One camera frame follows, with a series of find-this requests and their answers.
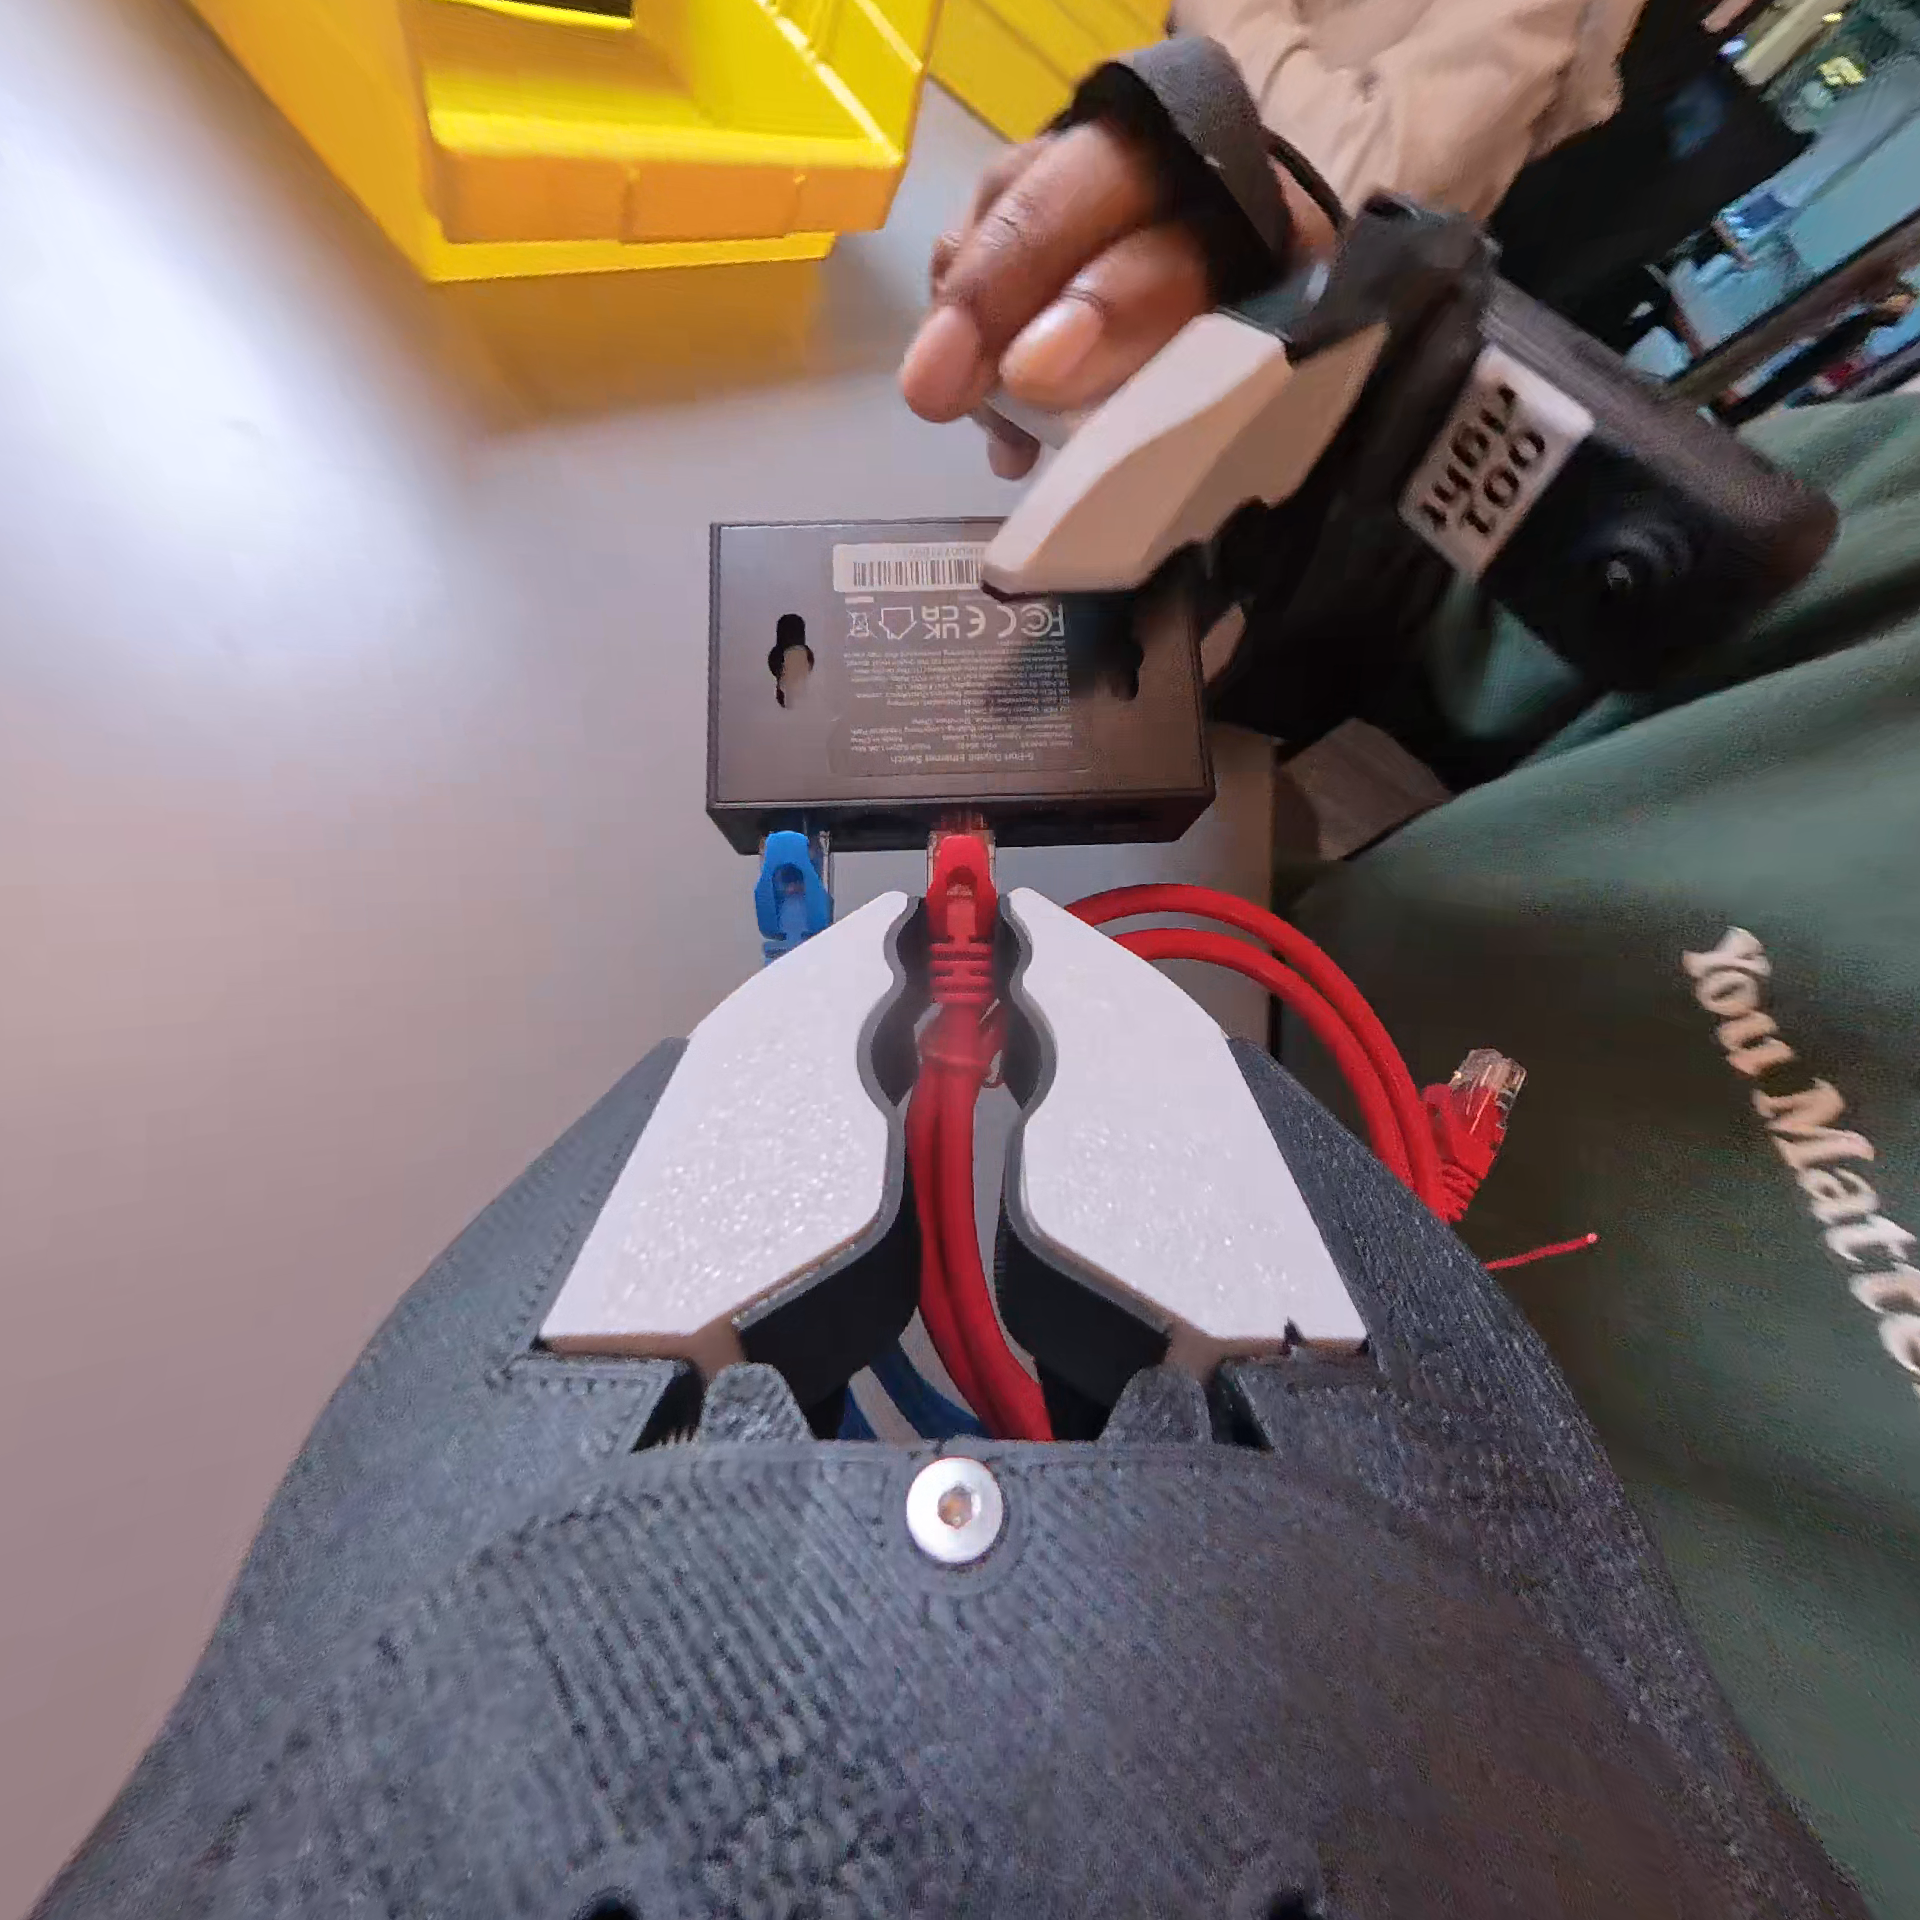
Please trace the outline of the yellow plastic bin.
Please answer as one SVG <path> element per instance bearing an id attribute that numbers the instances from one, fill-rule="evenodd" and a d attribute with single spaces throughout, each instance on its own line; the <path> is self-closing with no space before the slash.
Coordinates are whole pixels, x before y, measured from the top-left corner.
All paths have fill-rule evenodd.
<path id="1" fill-rule="evenodd" d="M 427 281 L 817 260 L 880 229 L 931 1 L 194 1 Z"/>
<path id="2" fill-rule="evenodd" d="M 1096 67 L 1165 36 L 1171 1 L 942 1 L 929 76 L 1009 142 L 1043 133 Z"/>

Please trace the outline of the green sweatshirt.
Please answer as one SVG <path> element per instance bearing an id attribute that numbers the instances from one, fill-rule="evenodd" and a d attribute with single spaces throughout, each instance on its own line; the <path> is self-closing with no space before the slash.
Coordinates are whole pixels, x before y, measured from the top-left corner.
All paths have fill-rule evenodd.
<path id="1" fill-rule="evenodd" d="M 1527 1086 L 1467 1230 L 1597 1231 L 1512 1289 L 1753 1747 L 1878 1916 L 1917 1916 L 1918 400 L 1746 431 L 1821 567 L 1640 693 L 1475 585 L 1395 727 L 1457 799 L 1298 924 L 1422 1071 Z"/>

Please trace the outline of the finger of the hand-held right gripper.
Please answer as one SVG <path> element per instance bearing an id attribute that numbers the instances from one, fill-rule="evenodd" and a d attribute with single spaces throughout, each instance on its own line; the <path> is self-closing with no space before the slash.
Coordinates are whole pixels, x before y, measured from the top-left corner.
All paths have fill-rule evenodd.
<path id="1" fill-rule="evenodd" d="M 1128 591 L 1240 510 L 1289 501 L 1385 337 L 1378 319 L 1295 356 L 1248 319 L 1194 319 L 1074 428 L 989 543 L 984 589 Z"/>

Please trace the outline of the black network switch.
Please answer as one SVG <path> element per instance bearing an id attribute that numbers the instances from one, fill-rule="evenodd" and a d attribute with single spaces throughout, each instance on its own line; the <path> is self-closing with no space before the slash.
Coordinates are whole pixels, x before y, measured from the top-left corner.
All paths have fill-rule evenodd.
<path id="1" fill-rule="evenodd" d="M 707 814 L 911 849 L 950 821 L 1005 847 L 1169 844 L 1214 803 L 1184 580 L 1000 599 L 995 518 L 718 520 Z"/>

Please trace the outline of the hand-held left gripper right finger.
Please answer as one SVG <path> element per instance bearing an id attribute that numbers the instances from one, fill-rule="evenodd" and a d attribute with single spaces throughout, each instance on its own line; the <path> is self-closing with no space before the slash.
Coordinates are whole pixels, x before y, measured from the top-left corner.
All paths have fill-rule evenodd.
<path id="1" fill-rule="evenodd" d="M 1002 1191 L 1014 1339 L 1054 1376 L 1360 1350 L 1360 1310 L 1225 1031 L 1039 892 L 1002 915 L 1037 1062 Z"/>

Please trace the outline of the person's right hand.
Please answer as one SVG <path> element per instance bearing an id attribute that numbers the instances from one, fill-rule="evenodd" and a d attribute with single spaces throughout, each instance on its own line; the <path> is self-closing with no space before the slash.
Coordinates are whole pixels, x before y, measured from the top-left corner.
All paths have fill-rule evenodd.
<path id="1" fill-rule="evenodd" d="M 934 248 L 899 389 L 926 423 L 975 423 L 1000 479 L 1026 477 L 1040 443 L 991 423 L 993 396 L 1087 412 L 1214 307 L 1205 245 L 1169 213 L 1162 157 L 1107 118 L 1043 134 L 993 164 Z"/>

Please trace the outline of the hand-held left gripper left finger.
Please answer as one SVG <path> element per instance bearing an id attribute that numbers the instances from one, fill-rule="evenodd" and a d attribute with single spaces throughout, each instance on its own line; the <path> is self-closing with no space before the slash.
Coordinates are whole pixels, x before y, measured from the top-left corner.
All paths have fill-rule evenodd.
<path id="1" fill-rule="evenodd" d="M 698 1022 L 546 1310 L 549 1350 L 800 1365 L 823 1286 L 899 1211 L 873 1039 L 911 915 L 878 894 Z"/>

